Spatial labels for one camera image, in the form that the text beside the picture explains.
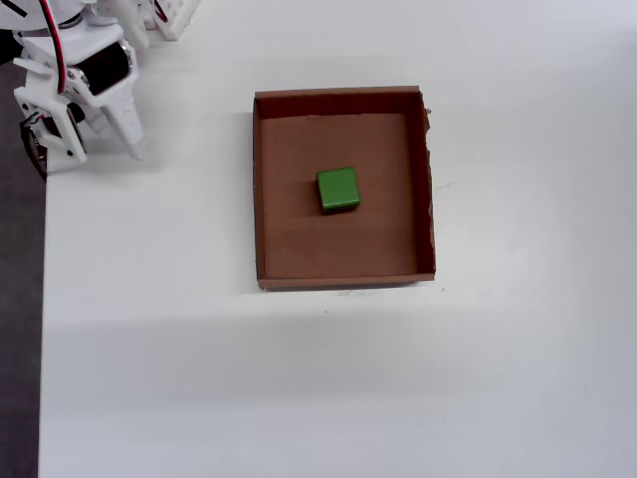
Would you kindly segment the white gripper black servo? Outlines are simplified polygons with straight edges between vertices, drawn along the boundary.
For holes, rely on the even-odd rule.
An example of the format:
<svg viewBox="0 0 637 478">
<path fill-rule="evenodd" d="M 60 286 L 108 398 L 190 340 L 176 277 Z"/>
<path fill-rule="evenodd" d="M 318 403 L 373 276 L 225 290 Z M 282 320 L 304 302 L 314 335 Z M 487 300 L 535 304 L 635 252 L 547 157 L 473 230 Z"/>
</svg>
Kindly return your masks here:
<svg viewBox="0 0 637 478">
<path fill-rule="evenodd" d="M 88 126 L 95 135 L 109 135 L 109 123 L 130 157 L 142 160 L 144 136 L 133 97 L 138 78 L 135 53 L 119 24 L 79 23 L 59 31 L 65 65 L 64 86 L 58 90 L 59 70 L 54 42 L 43 30 L 17 32 L 23 47 L 17 65 L 27 71 L 21 95 L 37 106 L 64 98 L 88 107 Z"/>
</svg>

